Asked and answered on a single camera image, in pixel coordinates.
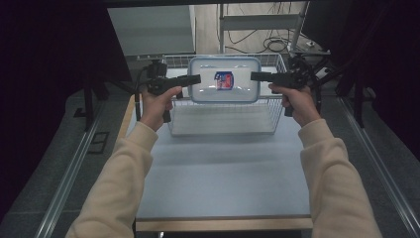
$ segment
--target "wrist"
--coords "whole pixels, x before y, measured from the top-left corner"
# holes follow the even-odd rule
[[[317,111],[307,113],[304,118],[302,118],[302,123],[300,123],[301,127],[306,126],[307,124],[322,119],[321,115]]]
[[[155,132],[160,128],[160,123],[154,119],[154,118],[149,118],[149,117],[142,117],[140,119],[140,122],[142,122],[143,124],[145,124],[146,126],[150,127],[152,130],[154,130]]]
[[[131,131],[127,136],[128,141],[143,147],[147,151],[152,150],[152,147],[154,146],[157,139],[158,134],[152,128],[142,122],[137,122],[136,126],[133,128],[133,131]]]

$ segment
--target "cable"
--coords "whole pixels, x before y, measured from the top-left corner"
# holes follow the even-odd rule
[[[302,33],[300,33],[299,34],[299,36],[300,37],[303,37],[303,38],[306,38],[306,39],[308,39],[308,40],[310,40],[310,41],[312,41],[311,39],[309,39],[308,37],[306,37],[304,34],[302,34]]]
[[[280,13],[280,9],[281,9],[281,5],[283,2],[280,2],[280,4],[278,5],[278,9],[277,9],[277,15]]]
[[[241,50],[239,50],[239,49],[232,48],[232,47],[225,47],[225,48],[227,48],[227,49],[231,49],[231,50],[234,50],[234,51],[237,51],[237,52],[243,53],[243,54],[251,54],[251,55],[260,54],[260,53],[263,53],[263,52],[265,52],[265,51],[267,50],[267,48],[265,48],[263,51],[260,51],[260,52],[257,52],[257,53],[247,53],[247,52],[243,52],[243,51],[241,51]]]
[[[289,2],[289,12],[287,14],[290,14],[291,10],[291,2]],[[290,41],[290,29],[287,29],[287,40]]]
[[[266,49],[269,49],[270,51],[274,53],[281,53],[287,48],[287,43],[284,42],[283,38],[277,38],[277,37],[270,37],[263,41],[262,43]],[[281,50],[274,50],[271,45],[273,44],[283,44],[283,48]]]
[[[228,15],[229,14],[229,4],[227,4],[226,5],[226,15]],[[228,31],[228,36],[229,36],[229,40],[231,41],[231,43],[232,44],[237,44],[237,43],[239,43],[239,42],[242,42],[244,39],[246,39],[246,38],[248,38],[250,35],[252,35],[253,33],[255,33],[256,31],[258,31],[258,30],[253,30],[251,33],[249,33],[249,34],[247,34],[244,38],[242,38],[242,39],[240,39],[240,40],[238,40],[237,42],[234,42],[233,40],[232,40],[232,37],[231,37],[231,31]]]
[[[241,10],[242,14],[244,14],[244,15],[245,15],[244,10],[242,10],[241,3],[239,4],[239,9]]]
[[[216,34],[217,34],[217,40],[220,43],[219,29],[218,29],[218,26],[219,26],[220,23],[219,23],[219,15],[218,15],[218,13],[219,13],[219,4],[216,4]]]
[[[140,118],[142,117],[141,114],[141,109],[140,109],[140,79],[142,77],[142,73],[147,70],[148,67],[144,66],[142,69],[140,69],[139,73],[137,74],[136,77],[136,83],[135,83],[135,89],[136,89],[136,93],[134,94],[134,101],[135,101],[135,105],[136,105],[136,119],[137,121],[140,121]]]
[[[271,9],[274,11],[274,9],[275,9],[275,2],[272,3],[272,6],[268,9],[267,13],[269,13],[269,11],[271,11]]]

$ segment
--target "table surface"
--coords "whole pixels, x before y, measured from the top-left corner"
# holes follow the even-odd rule
[[[136,122],[134,97],[119,137]],[[158,130],[137,214],[140,231],[312,228],[299,126],[281,116],[274,135],[172,137]]]

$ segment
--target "metal frame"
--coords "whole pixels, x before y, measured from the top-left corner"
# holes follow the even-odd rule
[[[77,151],[74,153],[38,228],[35,235],[36,238],[52,236],[55,225],[58,222],[59,216],[61,215],[62,209],[64,208],[65,202],[67,201],[68,195],[70,194],[71,188],[73,187],[74,181],[76,180],[77,174],[84,161],[84,156],[86,155],[93,135],[96,132],[105,104],[106,102],[99,101],[96,108],[95,119],[92,121],[89,130],[83,134]]]
[[[398,184],[393,179],[391,173],[383,162],[383,159],[380,157],[379,152],[374,147],[373,142],[368,136],[366,130],[358,126],[358,121],[352,116],[352,106],[350,105],[349,101],[344,100],[343,98],[338,98],[337,100],[339,100],[340,104],[343,106],[343,110],[347,115],[347,119],[349,120],[350,125],[364,146],[367,156],[372,163],[377,176],[382,182],[386,193],[388,194],[398,214],[400,215],[408,233],[413,238],[420,237],[420,221],[416,216],[416,212],[408,202],[404,193],[401,191],[401,189],[399,189]]]
[[[97,0],[77,0],[73,1],[80,4],[97,4]],[[153,6],[171,6],[171,5],[202,5],[202,4],[224,4],[224,3],[258,3],[267,2],[266,0],[105,0],[104,3],[110,8],[120,7],[153,7]]]
[[[224,16],[223,4],[220,4],[219,34],[220,54],[225,53],[225,31],[294,29],[290,50],[296,52],[297,40],[305,21],[309,1],[306,1],[299,14],[287,15],[254,15],[254,16]]]

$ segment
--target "metal rail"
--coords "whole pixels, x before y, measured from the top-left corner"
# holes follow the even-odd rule
[[[396,210],[401,216],[401,220],[407,228],[408,233],[411,235],[412,238],[420,238],[420,224],[416,213],[409,204],[403,192],[399,189],[389,170],[386,168],[385,163],[382,161],[378,151],[376,150],[372,141],[370,140],[368,133],[365,129],[359,127],[358,122],[353,117],[353,110],[350,103],[348,101],[343,100],[343,98],[339,98],[338,100],[342,104],[347,118],[349,119],[353,130],[356,132],[357,137],[364,145],[364,149],[367,152],[367,156],[370,162],[372,163],[373,168],[375,169],[380,181],[382,182],[383,187],[388,193],[389,198],[391,199]]]
[[[62,209],[64,208],[65,202],[67,201],[68,195],[77,177],[77,173],[83,163],[84,156],[86,155],[87,149],[89,148],[90,142],[98,127],[104,106],[105,102],[98,101],[95,120],[90,129],[83,134],[80,144],[61,179],[40,227],[38,228],[35,235],[36,238],[49,238],[52,236],[56,222],[61,215]]]

